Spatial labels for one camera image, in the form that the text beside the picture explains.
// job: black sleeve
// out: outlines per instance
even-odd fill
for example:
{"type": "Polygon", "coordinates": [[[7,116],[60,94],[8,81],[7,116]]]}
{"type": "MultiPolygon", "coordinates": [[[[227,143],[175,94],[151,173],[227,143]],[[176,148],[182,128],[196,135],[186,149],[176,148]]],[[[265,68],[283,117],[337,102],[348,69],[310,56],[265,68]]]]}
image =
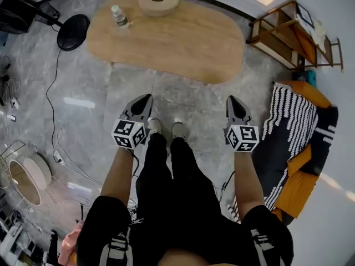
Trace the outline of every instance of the black sleeve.
{"type": "Polygon", "coordinates": [[[130,223],[129,212],[122,201],[98,197],[77,240],[78,266],[99,265],[104,246],[121,232],[126,233],[130,223]]]}
{"type": "Polygon", "coordinates": [[[242,225],[250,230],[256,229],[261,236],[267,236],[285,265],[291,265],[293,260],[291,233],[265,206],[256,206],[251,209],[245,215],[242,225]]]}

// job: marble floor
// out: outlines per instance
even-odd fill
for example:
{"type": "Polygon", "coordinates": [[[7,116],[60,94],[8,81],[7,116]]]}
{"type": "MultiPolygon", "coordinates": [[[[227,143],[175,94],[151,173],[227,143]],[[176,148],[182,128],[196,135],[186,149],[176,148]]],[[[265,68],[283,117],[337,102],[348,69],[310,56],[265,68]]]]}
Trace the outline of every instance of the marble floor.
{"type": "MultiPolygon", "coordinates": [[[[91,18],[104,1],[53,0],[51,4],[60,11],[60,21],[64,21],[78,13],[91,18]]],[[[227,14],[239,25],[244,37],[249,36],[247,19],[204,2],[189,1],[227,14]]],[[[87,214],[100,187],[55,163],[52,157],[53,116],[45,92],[55,76],[59,53],[56,37],[51,27],[34,22],[29,33],[9,38],[5,53],[12,65],[8,74],[21,82],[20,91],[15,93],[20,107],[19,110],[9,106],[0,108],[1,148],[16,139],[23,141],[27,150],[37,149],[43,155],[55,176],[47,190],[41,192],[39,207],[28,207],[12,188],[6,189],[10,204],[26,217],[25,225],[31,237],[45,248],[52,228],[64,237],[74,227],[75,220],[80,219],[79,203],[84,205],[87,214]],[[10,121],[7,114],[16,116],[16,122],[10,121]],[[87,190],[68,188],[68,182],[87,190]]],[[[116,152],[110,135],[115,118],[130,100],[151,93],[154,96],[152,117],[160,118],[166,131],[178,120],[190,129],[189,144],[219,196],[218,188],[229,178],[234,162],[222,132],[226,125],[226,98],[236,95],[242,99],[260,126],[268,114],[272,82],[289,78],[290,72],[280,63],[248,45],[245,45],[241,72],[227,83],[210,85],[148,68],[104,62],[93,57],[84,43],[72,52],[60,53],[58,77],[48,92],[55,111],[55,128],[62,129],[59,143],[73,162],[57,148],[70,168],[80,172],[77,165],[103,182],[116,152]]],[[[141,163],[145,149],[140,146],[136,151],[141,163]]],[[[134,183],[131,198],[136,200],[134,183]]],[[[226,202],[233,197],[232,185],[221,202],[226,216],[226,202]]]]}

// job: water bottle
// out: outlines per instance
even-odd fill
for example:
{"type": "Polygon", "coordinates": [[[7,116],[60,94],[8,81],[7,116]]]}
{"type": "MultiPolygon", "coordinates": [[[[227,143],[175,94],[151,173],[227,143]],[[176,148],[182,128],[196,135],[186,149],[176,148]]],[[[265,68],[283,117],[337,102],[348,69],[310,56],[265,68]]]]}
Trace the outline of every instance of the water bottle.
{"type": "Polygon", "coordinates": [[[117,5],[113,5],[111,7],[111,11],[112,11],[112,16],[113,16],[116,24],[120,28],[128,27],[129,22],[128,22],[127,16],[117,5]]]}

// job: white shoe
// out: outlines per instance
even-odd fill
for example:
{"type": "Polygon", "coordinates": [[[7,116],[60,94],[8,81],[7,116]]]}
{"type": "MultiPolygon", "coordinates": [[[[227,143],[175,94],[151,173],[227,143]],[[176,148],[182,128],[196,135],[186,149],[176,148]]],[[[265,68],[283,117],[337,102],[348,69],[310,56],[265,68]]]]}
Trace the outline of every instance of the white shoe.
{"type": "Polygon", "coordinates": [[[163,128],[161,127],[160,120],[158,118],[152,118],[149,121],[148,129],[150,129],[149,135],[154,134],[154,133],[161,134],[161,132],[163,130],[163,128]]]}
{"type": "Polygon", "coordinates": [[[174,138],[180,137],[180,138],[183,138],[184,140],[186,140],[187,136],[189,134],[189,131],[183,123],[175,122],[171,128],[171,133],[174,138]]]}

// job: forearm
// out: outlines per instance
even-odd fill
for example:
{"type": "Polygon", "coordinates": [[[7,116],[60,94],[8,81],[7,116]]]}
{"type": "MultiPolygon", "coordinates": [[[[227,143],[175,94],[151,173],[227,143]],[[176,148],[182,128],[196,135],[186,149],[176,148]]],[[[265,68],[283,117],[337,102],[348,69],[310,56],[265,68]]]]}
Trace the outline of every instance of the forearm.
{"type": "Polygon", "coordinates": [[[249,210],[264,204],[260,181],[254,169],[250,153],[234,153],[235,196],[238,211],[243,220],[249,210]]]}
{"type": "Polygon", "coordinates": [[[119,148],[107,174],[101,195],[114,197],[128,205],[131,190],[133,157],[126,149],[119,148]]]}

